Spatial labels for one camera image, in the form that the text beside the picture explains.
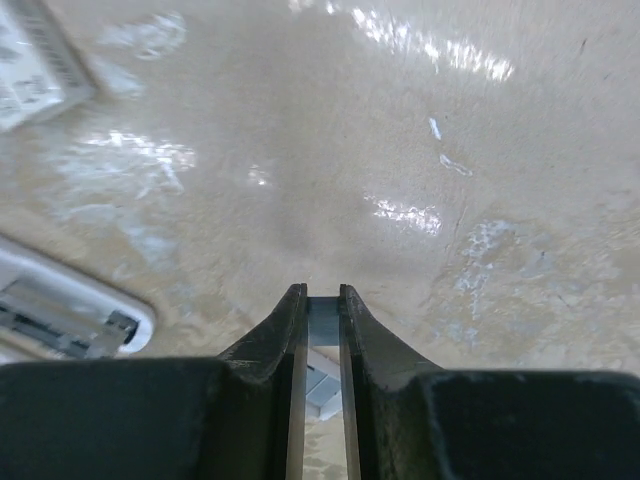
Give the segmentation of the grey staple tray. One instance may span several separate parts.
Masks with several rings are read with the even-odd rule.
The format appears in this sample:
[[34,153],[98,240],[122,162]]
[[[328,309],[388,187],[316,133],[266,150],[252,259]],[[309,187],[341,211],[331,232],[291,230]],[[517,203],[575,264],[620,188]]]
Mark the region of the grey staple tray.
[[309,349],[306,370],[306,415],[327,421],[342,411],[340,366]]

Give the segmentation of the silver staple strip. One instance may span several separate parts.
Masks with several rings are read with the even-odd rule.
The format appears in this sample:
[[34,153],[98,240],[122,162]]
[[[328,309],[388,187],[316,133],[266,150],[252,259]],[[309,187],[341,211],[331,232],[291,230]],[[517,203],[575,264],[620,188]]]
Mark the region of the silver staple strip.
[[339,298],[309,297],[307,299],[310,347],[337,347],[340,342]]

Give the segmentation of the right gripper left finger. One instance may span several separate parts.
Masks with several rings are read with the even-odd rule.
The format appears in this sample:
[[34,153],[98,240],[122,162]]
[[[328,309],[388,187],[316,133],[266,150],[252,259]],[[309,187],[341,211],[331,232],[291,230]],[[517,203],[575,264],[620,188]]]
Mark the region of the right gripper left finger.
[[302,473],[307,289],[208,357],[1,369],[5,479],[287,479]]

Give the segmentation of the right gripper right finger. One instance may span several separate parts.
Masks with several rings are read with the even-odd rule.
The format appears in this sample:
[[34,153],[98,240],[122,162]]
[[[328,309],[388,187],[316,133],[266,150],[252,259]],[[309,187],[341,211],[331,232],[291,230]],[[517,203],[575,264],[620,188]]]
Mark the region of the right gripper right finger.
[[608,370],[445,369],[338,301],[353,479],[635,479],[639,380]]

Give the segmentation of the beige green stapler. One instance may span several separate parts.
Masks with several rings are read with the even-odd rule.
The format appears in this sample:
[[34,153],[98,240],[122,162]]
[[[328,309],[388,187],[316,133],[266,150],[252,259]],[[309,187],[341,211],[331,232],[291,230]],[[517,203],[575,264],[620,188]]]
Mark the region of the beige green stapler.
[[1,362],[99,359],[146,347],[146,302],[5,236],[1,238]]

